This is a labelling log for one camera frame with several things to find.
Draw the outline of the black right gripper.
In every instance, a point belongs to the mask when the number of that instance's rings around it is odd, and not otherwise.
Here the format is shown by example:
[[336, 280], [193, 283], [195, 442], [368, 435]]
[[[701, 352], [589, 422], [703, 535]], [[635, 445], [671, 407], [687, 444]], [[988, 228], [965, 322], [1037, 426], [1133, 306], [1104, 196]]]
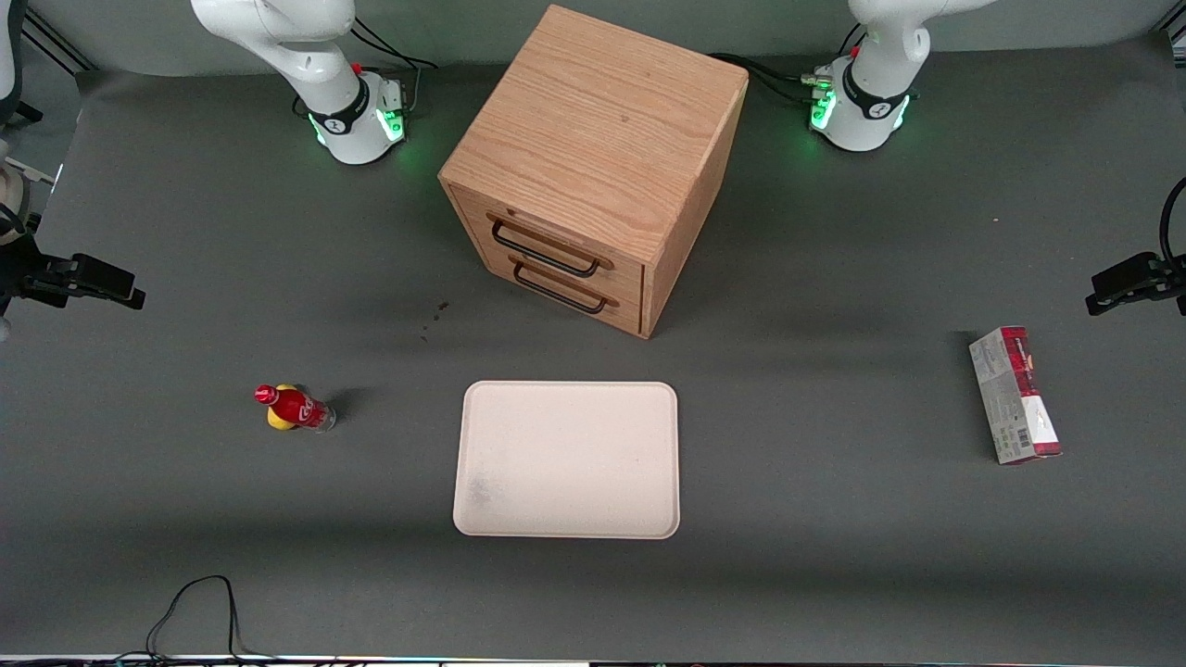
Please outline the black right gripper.
[[[135, 275], [100, 258], [76, 253], [71, 258], [46, 255], [32, 229], [12, 208], [1, 210], [1, 317], [13, 299], [32, 299], [51, 309], [66, 309], [72, 298], [111, 301], [125, 309], [144, 309], [145, 292], [134, 287]], [[47, 279], [52, 266], [60, 278]]]

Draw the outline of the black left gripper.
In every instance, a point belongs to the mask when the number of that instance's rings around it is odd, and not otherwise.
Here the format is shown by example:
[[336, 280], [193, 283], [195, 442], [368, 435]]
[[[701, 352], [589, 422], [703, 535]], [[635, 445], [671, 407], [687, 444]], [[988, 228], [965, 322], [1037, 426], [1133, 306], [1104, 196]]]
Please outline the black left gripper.
[[1127, 304], [1168, 299], [1175, 301], [1181, 316], [1186, 316], [1185, 254], [1166, 260], [1165, 271], [1156, 253], [1131, 255], [1093, 274], [1092, 287], [1093, 292], [1085, 298], [1090, 316], [1105, 315]]

